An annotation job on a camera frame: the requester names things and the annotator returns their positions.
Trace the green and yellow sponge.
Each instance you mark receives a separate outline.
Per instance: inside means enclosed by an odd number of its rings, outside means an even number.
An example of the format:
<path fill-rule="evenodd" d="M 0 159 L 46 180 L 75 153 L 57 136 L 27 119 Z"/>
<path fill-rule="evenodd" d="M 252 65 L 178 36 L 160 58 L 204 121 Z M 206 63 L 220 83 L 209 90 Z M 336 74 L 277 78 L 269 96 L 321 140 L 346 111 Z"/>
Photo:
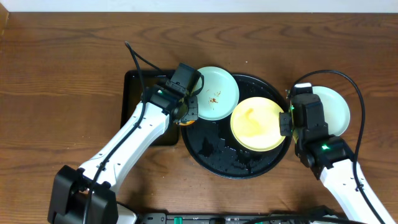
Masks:
<path fill-rule="evenodd" d="M 191 124 L 193 124 L 195 121 L 191 120 L 191 121 L 186 121 L 186 122 L 176 122 L 177 125 L 179 126 L 189 126 Z"/>

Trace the yellow plate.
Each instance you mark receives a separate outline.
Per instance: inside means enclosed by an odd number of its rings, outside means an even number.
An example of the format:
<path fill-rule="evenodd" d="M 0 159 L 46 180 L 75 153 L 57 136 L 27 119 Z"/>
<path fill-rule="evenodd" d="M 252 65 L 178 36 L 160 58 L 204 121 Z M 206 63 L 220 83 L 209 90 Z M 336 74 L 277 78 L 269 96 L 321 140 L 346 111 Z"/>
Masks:
<path fill-rule="evenodd" d="M 247 98 L 232 112 L 232 134 L 240 145 L 249 150 L 273 150 L 285 140 L 279 126 L 279 114 L 282 112 L 283 109 L 268 98 Z"/>

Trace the light blue plate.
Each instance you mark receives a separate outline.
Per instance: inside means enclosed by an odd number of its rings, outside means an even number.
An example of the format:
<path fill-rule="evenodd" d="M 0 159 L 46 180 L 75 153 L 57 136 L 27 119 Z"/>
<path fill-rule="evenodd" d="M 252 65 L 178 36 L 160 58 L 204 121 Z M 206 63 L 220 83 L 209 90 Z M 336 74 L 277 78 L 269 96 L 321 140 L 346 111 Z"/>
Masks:
<path fill-rule="evenodd" d="M 335 90 L 325 86 L 313 86 L 313 93 L 318 95 L 323 105 L 328 133 L 341 136 L 348 128 L 351 113 L 345 99 Z"/>
<path fill-rule="evenodd" d="M 202 67 L 204 85 L 197 95 L 198 116 L 217 121 L 229 116 L 239 101 L 239 88 L 234 77 L 219 67 Z"/>

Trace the light blue plate top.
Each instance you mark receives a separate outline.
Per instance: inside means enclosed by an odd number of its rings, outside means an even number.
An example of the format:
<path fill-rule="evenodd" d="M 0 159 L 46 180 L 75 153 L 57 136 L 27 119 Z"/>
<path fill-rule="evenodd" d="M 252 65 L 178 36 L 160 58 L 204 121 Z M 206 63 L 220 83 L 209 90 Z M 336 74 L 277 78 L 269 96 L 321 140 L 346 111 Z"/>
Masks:
<path fill-rule="evenodd" d="M 229 116 L 239 101 L 239 88 L 234 77 L 219 67 L 202 67 L 204 85 L 197 95 L 198 116 L 217 121 Z"/>

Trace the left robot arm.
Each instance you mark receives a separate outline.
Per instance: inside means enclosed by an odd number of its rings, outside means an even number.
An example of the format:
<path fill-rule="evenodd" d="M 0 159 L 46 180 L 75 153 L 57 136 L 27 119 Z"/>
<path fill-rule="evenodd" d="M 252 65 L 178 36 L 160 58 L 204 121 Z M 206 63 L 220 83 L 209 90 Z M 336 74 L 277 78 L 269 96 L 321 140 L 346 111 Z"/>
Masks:
<path fill-rule="evenodd" d="M 132 116 L 102 150 L 78 169 L 63 166 L 57 172 L 48 222 L 137 223 L 137 213 L 119 204 L 116 195 L 145 150 L 172 123 L 198 118 L 197 95 L 203 84 L 168 80 L 145 89 Z"/>

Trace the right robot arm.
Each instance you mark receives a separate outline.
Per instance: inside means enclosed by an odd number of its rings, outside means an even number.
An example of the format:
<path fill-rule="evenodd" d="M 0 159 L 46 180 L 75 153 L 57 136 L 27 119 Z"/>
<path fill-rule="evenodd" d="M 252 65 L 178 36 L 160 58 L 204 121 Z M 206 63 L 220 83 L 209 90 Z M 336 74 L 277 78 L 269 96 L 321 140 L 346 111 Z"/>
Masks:
<path fill-rule="evenodd" d="M 341 137 L 349 121 L 348 105 L 340 95 L 324 98 L 302 93 L 291 97 L 289 112 L 280 114 L 280 132 L 294 138 L 296 156 L 330 191 L 349 220 L 393 223 Z"/>

